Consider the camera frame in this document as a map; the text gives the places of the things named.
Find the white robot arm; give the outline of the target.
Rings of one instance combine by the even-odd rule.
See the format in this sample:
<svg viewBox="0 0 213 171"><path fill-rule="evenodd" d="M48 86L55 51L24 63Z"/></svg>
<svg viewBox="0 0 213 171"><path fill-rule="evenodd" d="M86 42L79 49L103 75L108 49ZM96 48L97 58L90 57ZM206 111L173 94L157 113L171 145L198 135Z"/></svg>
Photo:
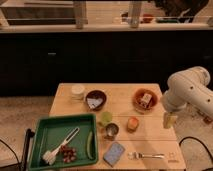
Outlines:
<svg viewBox="0 0 213 171"><path fill-rule="evenodd" d="M201 66L178 71L168 78L168 90L161 97L165 109L163 117L165 129L173 126L178 118L177 112L188 104L213 119L213 90L207 87L210 80L210 73Z"/></svg>

